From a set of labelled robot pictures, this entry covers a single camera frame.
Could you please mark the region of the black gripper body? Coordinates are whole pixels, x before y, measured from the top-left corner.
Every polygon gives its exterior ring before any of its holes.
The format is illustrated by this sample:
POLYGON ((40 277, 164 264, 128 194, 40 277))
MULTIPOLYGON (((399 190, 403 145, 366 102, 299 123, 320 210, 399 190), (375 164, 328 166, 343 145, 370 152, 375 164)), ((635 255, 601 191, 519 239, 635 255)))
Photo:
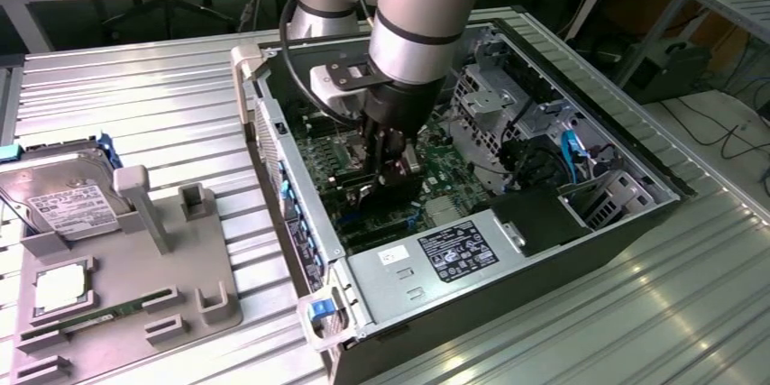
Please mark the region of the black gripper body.
POLYGON ((408 85, 392 81, 368 87, 363 102, 363 133, 392 129, 414 139, 434 110, 446 80, 408 85))

